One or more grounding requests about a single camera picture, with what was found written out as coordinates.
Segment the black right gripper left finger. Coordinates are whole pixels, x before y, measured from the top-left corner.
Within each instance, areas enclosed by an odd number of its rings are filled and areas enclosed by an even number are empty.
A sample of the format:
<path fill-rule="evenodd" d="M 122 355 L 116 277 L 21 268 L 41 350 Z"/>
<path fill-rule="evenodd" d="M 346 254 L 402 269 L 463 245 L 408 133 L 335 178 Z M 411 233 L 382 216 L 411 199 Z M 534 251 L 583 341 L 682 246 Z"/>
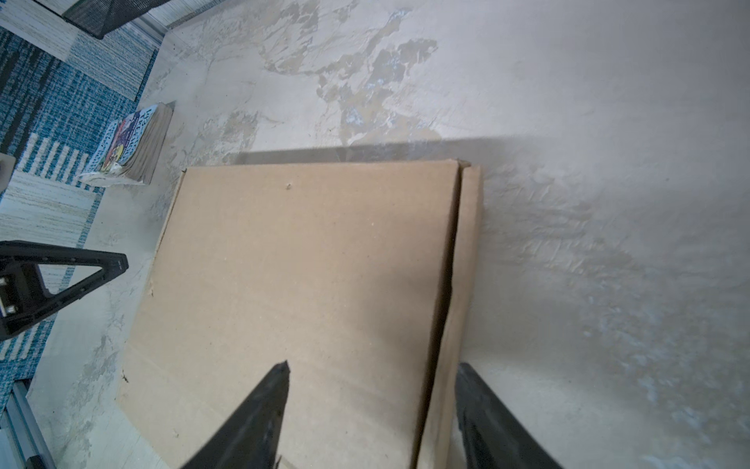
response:
<path fill-rule="evenodd" d="M 277 468 L 280 432 L 290 385 L 287 361 L 262 378 L 186 468 Z"/>

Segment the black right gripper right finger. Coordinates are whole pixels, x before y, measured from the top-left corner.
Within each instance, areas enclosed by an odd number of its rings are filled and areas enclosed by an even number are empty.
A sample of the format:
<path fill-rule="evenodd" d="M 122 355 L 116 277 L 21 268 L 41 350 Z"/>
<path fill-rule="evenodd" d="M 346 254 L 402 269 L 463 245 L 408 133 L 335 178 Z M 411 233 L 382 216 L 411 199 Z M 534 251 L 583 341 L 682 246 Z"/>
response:
<path fill-rule="evenodd" d="M 458 366 L 455 398 L 469 468 L 561 469 L 468 363 Z"/>

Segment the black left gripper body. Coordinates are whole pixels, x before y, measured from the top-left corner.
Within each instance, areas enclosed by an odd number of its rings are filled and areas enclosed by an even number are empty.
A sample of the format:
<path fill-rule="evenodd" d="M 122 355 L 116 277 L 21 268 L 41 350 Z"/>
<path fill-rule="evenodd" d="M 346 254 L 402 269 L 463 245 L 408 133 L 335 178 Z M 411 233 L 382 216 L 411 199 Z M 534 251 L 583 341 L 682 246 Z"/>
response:
<path fill-rule="evenodd" d="M 1 326 L 31 328 L 50 316 L 50 293 L 36 263 L 1 264 Z"/>

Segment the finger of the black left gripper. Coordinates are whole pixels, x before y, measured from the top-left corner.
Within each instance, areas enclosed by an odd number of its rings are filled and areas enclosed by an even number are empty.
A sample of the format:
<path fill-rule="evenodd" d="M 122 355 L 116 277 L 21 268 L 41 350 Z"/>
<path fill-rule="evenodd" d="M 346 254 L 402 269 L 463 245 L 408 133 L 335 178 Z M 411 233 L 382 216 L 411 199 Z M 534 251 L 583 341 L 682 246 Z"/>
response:
<path fill-rule="evenodd" d="M 58 313 L 73 302 L 80 300 L 95 289 L 120 277 L 129 268 L 127 256 L 123 253 L 64 247 L 37 242 L 22 242 L 21 240 L 7 240 L 7 242 L 2 242 L 1 264 L 5 262 L 36 263 L 39 269 L 42 266 L 70 266 L 87 267 L 95 270 L 93 274 L 85 279 L 57 293 L 50 292 L 45 283 L 50 293 L 50 316 Z M 1 326 L 1 338 L 3 340 L 10 340 L 29 329 L 2 328 Z"/>

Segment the brown cardboard box sheet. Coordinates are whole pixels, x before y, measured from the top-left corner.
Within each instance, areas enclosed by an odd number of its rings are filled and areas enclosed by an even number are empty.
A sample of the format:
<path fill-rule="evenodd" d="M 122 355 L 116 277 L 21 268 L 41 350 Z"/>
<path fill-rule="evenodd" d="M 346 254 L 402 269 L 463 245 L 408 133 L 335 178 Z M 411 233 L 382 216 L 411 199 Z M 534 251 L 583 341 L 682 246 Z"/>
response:
<path fill-rule="evenodd" d="M 459 160 L 192 167 L 117 402 L 172 468 L 273 365 L 290 468 L 443 468 L 482 170 Z"/>

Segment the colourful paperback book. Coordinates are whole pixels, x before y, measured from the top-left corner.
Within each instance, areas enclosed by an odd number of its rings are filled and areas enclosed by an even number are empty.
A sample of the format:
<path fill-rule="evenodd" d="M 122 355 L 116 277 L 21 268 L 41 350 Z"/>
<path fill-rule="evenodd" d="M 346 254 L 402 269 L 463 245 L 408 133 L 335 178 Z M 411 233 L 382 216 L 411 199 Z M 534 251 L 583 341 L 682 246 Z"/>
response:
<path fill-rule="evenodd" d="M 111 121 L 76 181 L 98 188 L 150 185 L 173 112 L 173 104 L 159 103 Z"/>

